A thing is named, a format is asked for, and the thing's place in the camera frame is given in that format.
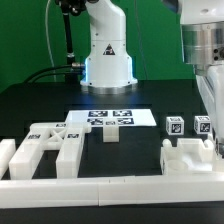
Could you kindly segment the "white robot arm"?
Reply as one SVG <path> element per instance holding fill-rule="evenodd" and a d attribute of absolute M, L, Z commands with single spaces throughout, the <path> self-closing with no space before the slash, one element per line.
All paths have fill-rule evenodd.
<path fill-rule="evenodd" d="M 224 152 L 224 0 L 161 0 L 180 16 L 182 57 L 193 66 L 211 119 L 215 148 Z M 126 51 L 126 16 L 111 0 L 86 0 L 91 51 L 81 86 L 115 94 L 137 84 Z"/>

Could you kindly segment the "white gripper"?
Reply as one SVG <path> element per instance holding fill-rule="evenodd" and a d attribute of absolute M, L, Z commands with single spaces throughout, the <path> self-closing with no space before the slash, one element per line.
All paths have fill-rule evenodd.
<path fill-rule="evenodd" d="M 224 157 L 224 65 L 210 66 L 196 82 L 211 120 L 215 149 Z"/>

